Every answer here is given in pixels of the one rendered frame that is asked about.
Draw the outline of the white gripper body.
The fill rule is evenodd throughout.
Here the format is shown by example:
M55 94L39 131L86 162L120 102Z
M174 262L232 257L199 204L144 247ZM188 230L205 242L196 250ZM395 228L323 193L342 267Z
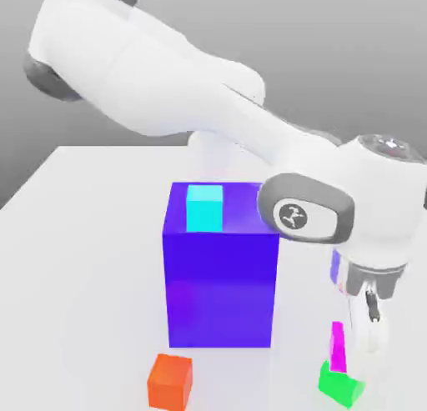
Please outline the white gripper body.
M380 355L389 343L389 321L375 285L363 285L348 297L349 322L358 352Z

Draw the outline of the small magenta cube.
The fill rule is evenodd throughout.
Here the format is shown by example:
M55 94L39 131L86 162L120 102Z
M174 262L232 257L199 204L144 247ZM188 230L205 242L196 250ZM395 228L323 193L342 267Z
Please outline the small magenta cube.
M338 373L347 373L344 325L333 321L329 339L330 370Z

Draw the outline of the small green cube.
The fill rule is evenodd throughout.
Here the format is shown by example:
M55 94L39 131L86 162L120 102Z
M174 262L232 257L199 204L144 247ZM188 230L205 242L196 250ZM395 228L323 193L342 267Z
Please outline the small green cube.
M350 409L364 392L365 383L346 373L333 372L329 368L329 361L325 360L319 372L318 389L336 403Z

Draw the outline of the small orange cube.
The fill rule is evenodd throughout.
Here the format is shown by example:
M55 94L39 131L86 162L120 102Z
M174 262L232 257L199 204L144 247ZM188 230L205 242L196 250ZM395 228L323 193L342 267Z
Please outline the small orange cube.
M165 411L185 411L192 386L193 360L160 353L148 376L148 405Z

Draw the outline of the small cyan cube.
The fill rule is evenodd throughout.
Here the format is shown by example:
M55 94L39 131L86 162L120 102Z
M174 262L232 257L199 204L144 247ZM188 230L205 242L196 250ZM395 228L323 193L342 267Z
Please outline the small cyan cube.
M190 184L186 197L186 230L190 233L223 231L224 191L219 184Z

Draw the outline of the large blue box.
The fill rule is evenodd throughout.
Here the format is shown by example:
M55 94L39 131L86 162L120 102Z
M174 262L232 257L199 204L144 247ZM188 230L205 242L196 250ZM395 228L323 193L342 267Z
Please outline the large blue box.
M271 344L279 235L259 216L259 183L223 183L223 229L186 229L188 183L171 185L163 270L172 348Z

